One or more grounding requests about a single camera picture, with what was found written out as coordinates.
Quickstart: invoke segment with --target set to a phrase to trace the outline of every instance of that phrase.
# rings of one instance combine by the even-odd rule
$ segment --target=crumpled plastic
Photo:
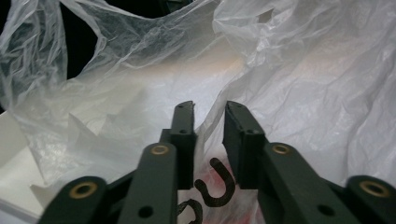
[[[227,100],[246,105],[271,142],[297,148],[320,176],[396,186],[396,2],[197,0],[154,20],[104,0],[61,2],[98,36],[78,77],[66,80],[59,1],[13,1],[0,36],[0,102],[56,189],[135,169],[173,107],[189,100],[194,176],[214,197],[224,187],[209,161],[229,169]],[[204,223],[262,223],[256,195],[236,188],[226,205],[203,205]],[[179,193],[188,199],[204,204],[196,189]]]

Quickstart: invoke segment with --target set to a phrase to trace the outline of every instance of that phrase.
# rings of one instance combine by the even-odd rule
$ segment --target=transparent plastic bag
[[[227,100],[246,105],[270,141],[296,147],[320,176],[343,184],[366,174],[396,186],[394,1],[198,0],[154,20],[103,0],[61,2],[98,36],[77,78],[65,80],[58,1],[14,1],[0,37],[1,103],[55,189],[133,170],[188,100],[199,135],[194,175],[213,197],[224,183],[209,161],[229,166]],[[256,194],[236,187],[221,207],[205,205],[197,189],[179,200],[199,202],[204,223],[263,223]]]

